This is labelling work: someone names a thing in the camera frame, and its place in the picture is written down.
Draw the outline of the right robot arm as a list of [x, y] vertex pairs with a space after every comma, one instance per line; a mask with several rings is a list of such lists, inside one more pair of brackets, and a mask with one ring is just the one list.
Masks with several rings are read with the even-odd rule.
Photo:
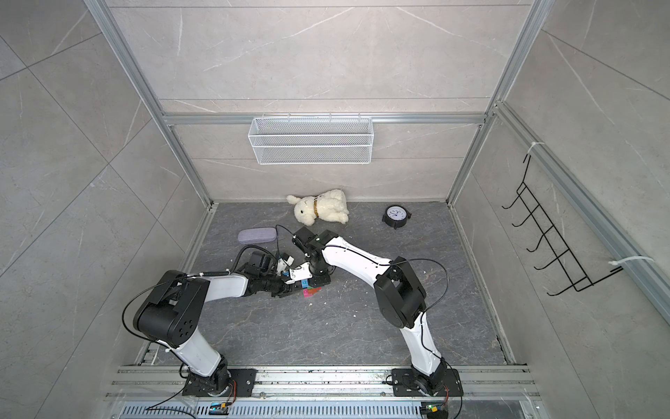
[[304, 269], [312, 286], [322, 286], [335, 267], [373, 288], [382, 316], [401, 331], [411, 356], [415, 387], [426, 396], [444, 389], [447, 363], [427, 324], [426, 290], [406, 258], [382, 258], [349, 244], [326, 230], [319, 235], [298, 230], [292, 242], [305, 254]]

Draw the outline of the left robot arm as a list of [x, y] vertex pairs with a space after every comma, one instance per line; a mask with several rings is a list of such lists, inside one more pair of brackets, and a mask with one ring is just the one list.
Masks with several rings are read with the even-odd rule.
[[216, 300], [257, 293], [282, 298], [296, 293], [300, 285], [293, 283], [286, 271], [287, 266], [275, 254], [254, 244], [244, 246], [232, 267], [221, 272], [168, 270], [156, 285], [140, 292], [146, 300], [127, 331], [161, 345], [181, 362], [188, 370], [186, 394], [233, 396], [237, 384], [229, 363], [199, 328], [202, 311]]

